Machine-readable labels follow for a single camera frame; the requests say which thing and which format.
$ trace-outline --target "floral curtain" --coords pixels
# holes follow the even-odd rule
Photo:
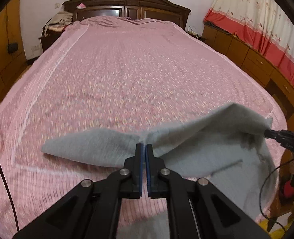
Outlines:
[[[251,45],[294,86],[294,26],[274,0],[214,0],[204,21]]]

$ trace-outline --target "silver bolt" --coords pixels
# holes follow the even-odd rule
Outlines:
[[[208,180],[206,179],[206,178],[200,178],[199,180],[198,180],[198,183],[200,184],[200,185],[202,185],[202,186],[206,186],[206,185],[208,185]]]
[[[161,169],[160,170],[160,173],[162,174],[162,175],[169,175],[170,174],[170,170],[169,169],[167,169],[167,168],[164,168],[164,169]]]
[[[92,185],[92,181],[91,181],[91,180],[83,180],[83,181],[81,182],[81,185],[82,185],[83,187],[87,188],[87,187],[89,187],[89,186]]]
[[[119,173],[120,173],[121,175],[123,175],[123,176],[126,176],[126,175],[129,175],[130,170],[124,168],[124,169],[121,169],[121,170],[119,171]]]

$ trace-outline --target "wall socket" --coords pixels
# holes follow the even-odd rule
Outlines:
[[[38,51],[38,50],[40,50],[40,49],[41,49],[41,44],[39,44],[39,45],[37,45],[37,46],[32,46],[32,47],[31,47],[32,52]]]

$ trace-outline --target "wire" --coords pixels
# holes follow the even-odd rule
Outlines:
[[[277,170],[277,169],[280,169],[281,167],[283,167],[284,165],[287,165],[289,164],[290,162],[294,161],[294,158],[291,159],[290,161],[287,161],[285,162],[284,164],[281,164],[279,165],[277,168],[275,168],[272,172],[270,172],[270,174],[265,178],[263,184],[262,184],[262,187],[260,189],[260,194],[259,194],[259,207],[260,207],[260,212],[262,214],[263,217],[265,217],[267,220],[271,221],[271,222],[274,222],[275,224],[278,224],[283,230],[284,230],[284,233],[286,233],[286,230],[284,228],[284,226],[282,224],[280,224],[279,222],[277,221],[274,221],[272,220],[271,218],[269,218],[266,214],[263,213],[262,211],[262,206],[261,206],[261,197],[262,197],[262,190],[263,190],[263,187],[265,185],[265,183],[267,182],[267,180],[271,177],[271,175]]]
[[[7,192],[8,196],[9,196],[9,200],[10,200],[10,203],[11,203],[11,206],[12,206],[16,229],[19,232],[20,229],[19,229],[18,217],[17,217],[16,212],[15,212],[15,207],[14,207],[14,203],[13,203],[13,200],[12,200],[12,196],[11,196],[9,187],[8,187],[8,185],[6,183],[6,178],[4,177],[4,174],[3,174],[3,171],[2,171],[2,168],[1,168],[1,164],[0,164],[0,175],[2,177],[4,187],[6,188],[6,192]]]

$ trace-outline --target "bed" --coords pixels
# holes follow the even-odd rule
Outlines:
[[[76,9],[81,2],[87,10]],[[47,156],[40,151],[46,139],[94,127],[131,132],[185,122],[228,102],[286,129],[280,107],[255,80],[183,31],[189,9],[167,0],[72,0],[65,10],[74,13],[73,25],[0,104],[0,162],[20,227],[81,180],[114,171]],[[267,145],[278,165],[283,148]],[[123,201],[119,227],[165,210],[164,200],[148,199],[144,190],[143,200]],[[0,178],[0,237],[15,232]]]

